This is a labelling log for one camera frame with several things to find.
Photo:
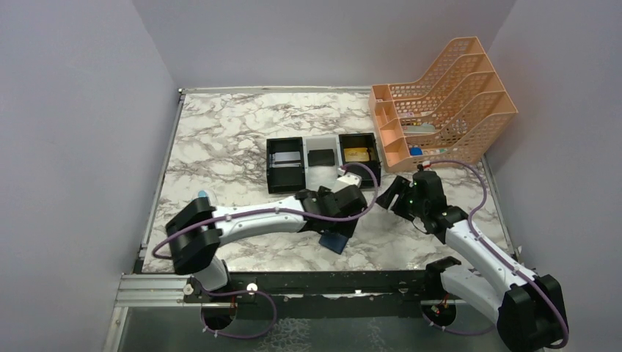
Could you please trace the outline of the blue card holder wallet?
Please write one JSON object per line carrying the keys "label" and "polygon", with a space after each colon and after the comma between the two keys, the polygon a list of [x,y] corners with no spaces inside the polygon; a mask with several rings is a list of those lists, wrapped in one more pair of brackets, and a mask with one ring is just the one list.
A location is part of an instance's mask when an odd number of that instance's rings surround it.
{"label": "blue card holder wallet", "polygon": [[321,234],[318,243],[322,247],[336,254],[342,254],[348,241],[349,237],[347,236],[341,235],[340,233],[336,232],[325,231]]}

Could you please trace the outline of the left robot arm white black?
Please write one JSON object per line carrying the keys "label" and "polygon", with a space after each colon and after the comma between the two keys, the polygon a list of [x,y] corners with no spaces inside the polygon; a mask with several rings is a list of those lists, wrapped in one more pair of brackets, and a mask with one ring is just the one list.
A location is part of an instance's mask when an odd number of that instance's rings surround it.
{"label": "left robot arm white black", "polygon": [[229,243],[271,233],[316,232],[320,244],[343,252],[367,200],[358,186],[338,191],[321,186],[264,205],[217,207],[208,197],[190,201],[166,224],[170,260],[177,275],[196,274],[211,300],[230,294],[230,280],[217,250]]}

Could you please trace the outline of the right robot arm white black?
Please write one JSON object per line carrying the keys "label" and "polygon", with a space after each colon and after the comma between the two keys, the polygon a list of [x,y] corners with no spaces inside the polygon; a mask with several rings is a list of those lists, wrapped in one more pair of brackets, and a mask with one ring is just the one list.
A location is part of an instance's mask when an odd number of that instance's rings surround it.
{"label": "right robot arm white black", "polygon": [[486,316],[510,351],[564,348],[569,341],[563,291],[550,274],[523,266],[485,236],[473,215],[449,205],[437,173],[421,169],[411,180],[396,177],[376,197],[378,206],[403,219],[419,219],[425,233],[458,252],[476,270],[440,261],[428,268],[424,291],[462,298]]}

